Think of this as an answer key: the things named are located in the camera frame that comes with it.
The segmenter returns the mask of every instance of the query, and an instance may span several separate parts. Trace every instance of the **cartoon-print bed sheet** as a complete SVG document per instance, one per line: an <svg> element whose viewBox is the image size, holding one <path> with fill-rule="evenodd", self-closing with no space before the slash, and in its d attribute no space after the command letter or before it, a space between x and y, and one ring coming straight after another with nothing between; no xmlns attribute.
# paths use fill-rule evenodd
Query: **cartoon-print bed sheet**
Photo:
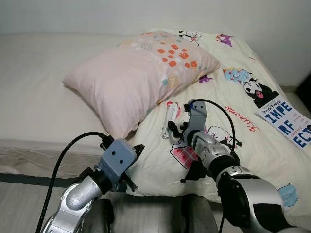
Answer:
<svg viewBox="0 0 311 233"><path fill-rule="evenodd" d="M271 182L279 191L286 216L311 216L311 147L298 149L283 135L254 113L268 99L283 95L262 61L242 40L230 35L166 30L187 37L217 57L221 68L202 77L185 91L167 101L183 104L204 98L221 105L230 115L236 131L235 153L241 165ZM206 132L229 150L232 134L225 115L213 105L206 105ZM138 186L132 195L180 196L195 193L220 202L214 181L201 175L197 155L176 138L163 139L161 130L166 102L155 107L143 120L131 143L146 147L130 168ZM188 121L181 111L177 126Z"/></svg>

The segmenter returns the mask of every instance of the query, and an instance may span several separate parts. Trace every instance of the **white wall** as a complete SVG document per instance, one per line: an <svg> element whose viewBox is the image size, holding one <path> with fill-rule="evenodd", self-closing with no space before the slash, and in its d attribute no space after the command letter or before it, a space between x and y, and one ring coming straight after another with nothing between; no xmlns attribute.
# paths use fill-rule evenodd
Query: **white wall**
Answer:
<svg viewBox="0 0 311 233"><path fill-rule="evenodd" d="M299 85L311 71L311 0L0 0L0 33L150 27L238 36L280 85Z"/></svg>

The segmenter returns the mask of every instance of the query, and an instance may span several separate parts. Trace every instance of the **floor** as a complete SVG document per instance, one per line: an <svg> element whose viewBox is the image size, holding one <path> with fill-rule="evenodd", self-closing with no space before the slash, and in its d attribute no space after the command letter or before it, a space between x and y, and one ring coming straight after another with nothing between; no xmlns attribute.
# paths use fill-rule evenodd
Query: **floor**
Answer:
<svg viewBox="0 0 311 233"><path fill-rule="evenodd" d="M311 114L293 93L286 93L292 105L305 116ZM46 218L55 213L63 188L54 188ZM0 182L0 233L33 233L41 212L47 187ZM122 193L108 193L115 212L113 232L178 233L183 225L180 217L181 198L132 197ZM211 203L219 227L221 205ZM291 223L311 230L309 219L288 219ZM224 233L241 233L226 220Z"/></svg>

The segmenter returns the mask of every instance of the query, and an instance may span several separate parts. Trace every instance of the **bed sheet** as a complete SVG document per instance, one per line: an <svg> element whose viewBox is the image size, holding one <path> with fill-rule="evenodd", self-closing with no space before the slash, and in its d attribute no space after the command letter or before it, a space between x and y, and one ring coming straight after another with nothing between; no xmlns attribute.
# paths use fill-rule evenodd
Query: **bed sheet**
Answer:
<svg viewBox="0 0 311 233"><path fill-rule="evenodd" d="M260 83L277 90L281 95L283 92L245 42L233 37L232 46L229 46L217 41L217 35L200 34L200 46L220 60L221 68L167 101L176 101L183 108L183 104L190 99L208 99L225 108L235 126L238 140L235 152L241 165L268 180L279 190L287 216L311 215L310 144L304 150L298 149L275 128L256 116L254 113L258 108L252 98L238 82L226 80L223 69L235 67L247 70ZM190 148L179 144L178 140L161 138L165 114L166 102L163 102L141 122L132 140L133 144L143 143L146 146L139 160L130 168L132 179L139 187L134 195L177 196L196 193L220 202L215 184L209 177L181 183L195 156ZM182 111L176 119L177 125L188 119L188 114ZM213 105L207 105L206 129L218 140L225 140L229 146L232 143L229 122Z"/></svg>
<svg viewBox="0 0 311 233"><path fill-rule="evenodd" d="M95 112L62 79L123 37L83 33L0 36L0 173L50 177L76 136L105 132ZM92 136L74 145L58 173L69 178L102 154Z"/></svg>

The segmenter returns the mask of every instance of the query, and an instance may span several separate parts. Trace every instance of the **pink pillow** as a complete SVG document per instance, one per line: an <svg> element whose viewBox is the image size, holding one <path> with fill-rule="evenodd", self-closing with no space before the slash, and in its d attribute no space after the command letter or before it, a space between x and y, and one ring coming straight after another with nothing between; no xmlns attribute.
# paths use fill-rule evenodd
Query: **pink pillow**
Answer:
<svg viewBox="0 0 311 233"><path fill-rule="evenodd" d="M158 31L122 41L63 82L93 106L109 134L125 138L157 103L219 66L203 48Z"/></svg>

